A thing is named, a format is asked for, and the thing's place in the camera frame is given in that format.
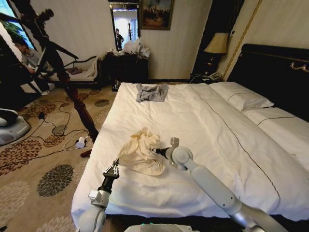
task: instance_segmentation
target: stitched line on sheet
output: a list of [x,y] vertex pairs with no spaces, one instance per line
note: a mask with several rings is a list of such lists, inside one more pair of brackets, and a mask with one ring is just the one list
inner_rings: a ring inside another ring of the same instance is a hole
[[257,124],[257,126],[260,125],[262,122],[264,122],[264,121],[267,120],[267,119],[291,118],[291,117],[270,117],[270,118],[265,118],[265,119],[263,119],[262,121],[260,121],[260,122]]
[[231,97],[233,97],[236,94],[245,94],[245,93],[234,93]]
[[[191,89],[199,96],[199,98],[201,98],[201,96],[191,87]],[[255,165],[264,173],[264,175],[267,177],[267,179],[270,181],[270,183],[271,183],[271,185],[274,187],[274,189],[275,189],[275,191],[276,191],[276,193],[277,193],[277,195],[278,195],[278,198],[279,198],[279,201],[278,201],[278,203],[277,203],[277,206],[274,208],[274,210],[276,210],[277,208],[278,208],[278,206],[280,205],[280,202],[281,202],[281,196],[280,196],[280,194],[279,194],[279,192],[278,192],[278,190],[277,190],[277,188],[276,188],[276,186],[274,185],[274,183],[272,182],[272,180],[269,178],[269,176],[265,173],[265,171],[254,161],[254,159],[251,157],[251,155],[246,151],[246,149],[242,146],[242,144],[240,143],[240,141],[239,141],[239,139],[238,139],[238,137],[235,135],[235,133],[232,131],[232,129],[228,126],[228,124],[226,123],[226,121],[221,117],[221,115],[220,114],[218,114],[212,107],[211,107],[211,105],[206,101],[206,100],[204,100],[204,99],[202,99],[204,102],[206,102],[207,103],[207,105],[210,107],[210,109],[212,110],[212,111],[214,111],[221,119],[222,119],[222,121],[226,124],[226,126],[229,128],[229,130],[233,133],[233,135],[236,137],[236,139],[237,139],[237,141],[238,141],[238,143],[239,143],[239,145],[241,146],[241,148],[244,150],[244,152],[246,152],[247,153],[247,155],[249,156],[249,158],[252,160],[252,162],[253,163],[255,163]]]

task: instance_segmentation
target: white cushion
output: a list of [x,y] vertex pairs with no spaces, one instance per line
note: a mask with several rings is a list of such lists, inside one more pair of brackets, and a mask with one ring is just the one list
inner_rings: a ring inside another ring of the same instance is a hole
[[[70,76],[70,81],[94,81],[94,79],[96,78],[97,74],[98,74],[98,69],[97,69],[97,61],[98,61],[97,57],[95,59],[95,61],[93,61],[93,63],[90,65],[89,69],[87,71],[82,71],[81,73],[78,74],[69,74]],[[57,73],[54,73],[52,76],[50,76],[48,78],[50,81],[59,81],[58,77],[57,77]]]
[[245,108],[263,108],[274,105],[267,98],[235,82],[218,82],[210,84],[210,87],[240,111]]
[[279,108],[243,113],[309,171],[309,123]]

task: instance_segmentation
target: table lamp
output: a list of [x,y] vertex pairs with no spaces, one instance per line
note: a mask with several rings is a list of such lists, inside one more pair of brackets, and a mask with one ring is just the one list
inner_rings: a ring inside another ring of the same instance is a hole
[[205,74],[210,75],[217,70],[222,54],[227,53],[227,38],[228,33],[215,33],[213,39],[204,50],[204,52],[211,55],[210,60],[207,62]]

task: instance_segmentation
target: dark headboard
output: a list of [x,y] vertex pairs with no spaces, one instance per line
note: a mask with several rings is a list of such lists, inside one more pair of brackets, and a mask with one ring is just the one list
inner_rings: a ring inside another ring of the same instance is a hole
[[244,44],[227,81],[309,122],[309,49]]

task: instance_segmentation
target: wall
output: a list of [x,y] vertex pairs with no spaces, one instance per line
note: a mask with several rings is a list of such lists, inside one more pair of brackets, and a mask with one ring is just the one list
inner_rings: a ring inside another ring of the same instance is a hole
[[[309,1],[303,0],[245,0],[230,37],[228,53],[219,64],[218,71],[225,73],[225,79],[232,71],[243,44],[264,44],[273,46],[309,48]],[[252,22],[240,43],[250,18]]]
[[[50,40],[80,59],[115,49],[107,0],[31,0],[31,4],[37,13],[46,8],[54,11],[55,16],[46,22]],[[142,40],[152,52],[150,78],[190,78],[210,6],[211,0],[175,0],[171,30],[141,30]],[[61,57],[64,63],[72,61],[66,55]]]
[[19,61],[21,61],[21,53],[20,51],[15,47],[14,43],[12,42],[12,39],[9,35],[9,33],[4,28],[3,24],[0,23],[0,35],[4,38],[8,46],[11,48],[11,50],[14,52],[15,56]]
[[210,0],[175,0],[170,30],[141,30],[150,47],[152,79],[189,79],[211,6]]

